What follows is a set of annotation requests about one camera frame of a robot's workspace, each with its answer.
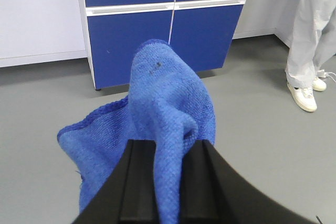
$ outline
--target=shoelace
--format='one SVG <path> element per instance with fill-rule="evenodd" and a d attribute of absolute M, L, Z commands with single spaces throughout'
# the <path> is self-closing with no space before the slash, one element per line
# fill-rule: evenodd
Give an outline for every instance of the shoelace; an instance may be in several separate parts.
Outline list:
<path fill-rule="evenodd" d="M 313 87 L 302 88 L 302 93 L 305 98 L 313 97 Z"/>

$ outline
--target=baseboard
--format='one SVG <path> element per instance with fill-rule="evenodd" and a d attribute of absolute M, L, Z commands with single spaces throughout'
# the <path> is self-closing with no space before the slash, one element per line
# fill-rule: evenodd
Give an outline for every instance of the baseboard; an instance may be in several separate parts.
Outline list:
<path fill-rule="evenodd" d="M 275 36 L 277 36 L 283 43 L 286 44 L 287 47 L 290 47 L 290 45 L 292 44 L 292 41 L 285 36 L 282 32 L 280 32 L 278 29 L 275 29 Z"/>
<path fill-rule="evenodd" d="M 79 59 L 79 58 L 86 58 L 86 57 L 87 57 L 87 54 L 83 50 L 83 51 L 73 51 L 73 52 L 60 52 L 56 54 L 31 55 L 31 56 L 4 58 L 4 59 L 0 59 L 0 68 L 27 65 L 27 64 L 33 64 L 33 63 L 58 61 L 58 60 Z"/>
<path fill-rule="evenodd" d="M 271 34 L 274 34 L 275 31 L 276 31 L 275 28 L 268 28 L 268 29 L 254 30 L 254 31 L 244 31 L 241 33 L 235 33 L 233 35 L 233 39 L 242 39 L 242 38 L 249 38 L 249 37 L 256 37 L 256 36 L 263 36 L 263 35 L 271 35 Z"/>

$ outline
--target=cloth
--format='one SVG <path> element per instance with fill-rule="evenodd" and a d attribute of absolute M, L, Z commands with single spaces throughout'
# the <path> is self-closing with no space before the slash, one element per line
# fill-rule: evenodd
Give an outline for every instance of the cloth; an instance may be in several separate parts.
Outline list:
<path fill-rule="evenodd" d="M 210 96 L 195 72 L 164 41 L 137 50 L 129 95 L 58 133 L 82 176 L 82 211 L 113 171 L 128 139 L 155 140 L 154 186 L 160 221 L 178 223 L 182 158 L 196 139 L 215 141 Z"/>
<path fill-rule="evenodd" d="M 297 88 L 312 86 L 317 71 L 336 53 L 336 0 L 300 0 L 286 74 Z"/>

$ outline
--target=drawer handle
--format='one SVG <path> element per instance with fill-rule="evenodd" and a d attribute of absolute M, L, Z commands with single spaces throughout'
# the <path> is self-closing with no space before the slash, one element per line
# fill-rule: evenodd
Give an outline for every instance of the drawer handle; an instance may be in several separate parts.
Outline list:
<path fill-rule="evenodd" d="M 86 14 L 87 16 L 102 16 L 102 15 L 116 15 L 126 13 L 146 13 L 146 12 L 159 12 L 162 10 L 172 10 L 173 8 L 174 3 L 100 6 L 100 7 L 87 7 Z"/>
<path fill-rule="evenodd" d="M 175 10 L 208 8 L 229 5 L 244 5 L 246 0 L 197 0 L 175 3 Z"/>

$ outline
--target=white wall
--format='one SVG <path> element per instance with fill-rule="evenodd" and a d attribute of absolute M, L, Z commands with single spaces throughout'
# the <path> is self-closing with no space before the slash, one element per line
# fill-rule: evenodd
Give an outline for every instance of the white wall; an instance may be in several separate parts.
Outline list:
<path fill-rule="evenodd" d="M 298 0 L 247 0 L 234 38 L 276 34 L 289 44 Z"/>
<path fill-rule="evenodd" d="M 85 57 L 78 0 L 0 0 L 0 67 Z"/>

